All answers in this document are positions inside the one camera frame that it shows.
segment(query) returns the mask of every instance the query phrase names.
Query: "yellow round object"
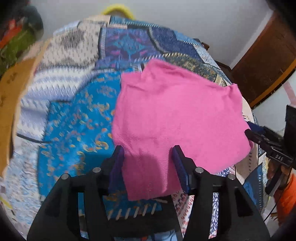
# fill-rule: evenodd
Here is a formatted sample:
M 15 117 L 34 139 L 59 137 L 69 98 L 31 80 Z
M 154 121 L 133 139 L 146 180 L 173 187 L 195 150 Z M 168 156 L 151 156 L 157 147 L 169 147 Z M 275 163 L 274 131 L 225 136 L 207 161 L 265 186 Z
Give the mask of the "yellow round object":
M 119 12 L 119 13 L 123 14 L 125 18 L 129 18 L 131 20 L 135 19 L 131 10 L 128 7 L 124 6 L 123 4 L 113 4 L 109 7 L 107 7 L 102 12 L 102 14 L 103 15 L 111 15 L 112 12 Z

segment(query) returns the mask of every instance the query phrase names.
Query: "pink garment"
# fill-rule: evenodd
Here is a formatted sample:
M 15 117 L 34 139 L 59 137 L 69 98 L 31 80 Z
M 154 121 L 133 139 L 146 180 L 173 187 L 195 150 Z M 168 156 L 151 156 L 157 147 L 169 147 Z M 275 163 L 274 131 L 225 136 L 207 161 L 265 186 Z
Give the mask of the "pink garment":
M 221 87 L 164 61 L 122 74 L 115 113 L 112 135 L 125 151 L 122 172 L 130 201 L 181 189 L 169 155 L 174 145 L 210 173 L 251 150 L 237 85 Z

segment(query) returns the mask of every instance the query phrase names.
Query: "wooden door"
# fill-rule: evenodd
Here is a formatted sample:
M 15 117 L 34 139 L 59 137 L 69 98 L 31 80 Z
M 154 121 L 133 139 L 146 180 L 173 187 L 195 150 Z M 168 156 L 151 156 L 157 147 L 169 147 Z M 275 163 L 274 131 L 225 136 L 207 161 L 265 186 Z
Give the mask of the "wooden door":
M 296 67 L 296 38 L 277 14 L 232 69 L 234 82 L 251 107 L 260 103 Z

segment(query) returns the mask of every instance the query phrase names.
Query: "orange sleeve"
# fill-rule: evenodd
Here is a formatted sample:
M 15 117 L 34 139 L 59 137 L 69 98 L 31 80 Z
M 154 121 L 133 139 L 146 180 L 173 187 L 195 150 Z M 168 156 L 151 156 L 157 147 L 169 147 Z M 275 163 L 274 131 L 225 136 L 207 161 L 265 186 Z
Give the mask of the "orange sleeve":
M 281 199 L 276 205 L 279 225 L 284 222 L 285 218 L 296 204 L 296 177 L 293 173 L 288 186 L 283 191 L 279 189 L 276 190 L 274 194 L 275 202 L 277 202 L 280 197 Z

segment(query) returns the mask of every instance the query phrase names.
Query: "person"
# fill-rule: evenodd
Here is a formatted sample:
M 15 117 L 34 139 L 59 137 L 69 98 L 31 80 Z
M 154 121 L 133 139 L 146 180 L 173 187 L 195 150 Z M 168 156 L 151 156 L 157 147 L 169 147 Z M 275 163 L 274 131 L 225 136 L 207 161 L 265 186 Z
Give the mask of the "person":
M 280 164 L 275 160 L 269 160 L 267 178 L 273 178 L 278 166 Z M 276 209 L 278 213 L 279 225 L 281 225 L 293 207 L 296 205 L 296 176 L 291 168 L 281 165 L 281 171 L 284 174 L 284 178 L 281 181 L 280 186 L 274 194 L 276 202 Z

